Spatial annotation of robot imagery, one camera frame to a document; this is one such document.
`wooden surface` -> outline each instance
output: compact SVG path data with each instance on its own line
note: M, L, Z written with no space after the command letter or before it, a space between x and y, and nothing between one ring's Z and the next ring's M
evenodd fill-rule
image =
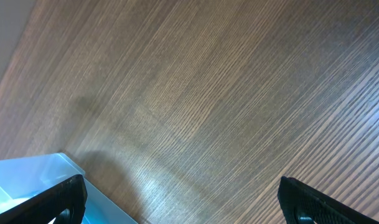
M282 175L379 221L379 1L37 1L0 159L52 152L141 223L283 223Z

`black plastic part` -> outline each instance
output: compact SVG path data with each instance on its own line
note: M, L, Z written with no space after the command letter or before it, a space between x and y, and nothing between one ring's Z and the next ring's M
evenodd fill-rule
M288 224L379 223L294 178L281 178L278 200Z
M0 214L0 224L54 223L80 224L83 220L87 190L78 174Z

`light blue plastic container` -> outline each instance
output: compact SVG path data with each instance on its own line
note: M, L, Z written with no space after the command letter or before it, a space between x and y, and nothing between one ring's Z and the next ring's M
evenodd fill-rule
M64 153L0 161L0 213L85 172ZM87 202L83 224L136 223L84 178Z

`gray surface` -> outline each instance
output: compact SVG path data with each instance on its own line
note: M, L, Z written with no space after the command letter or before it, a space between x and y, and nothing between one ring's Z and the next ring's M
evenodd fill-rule
M0 0L0 82L35 0Z

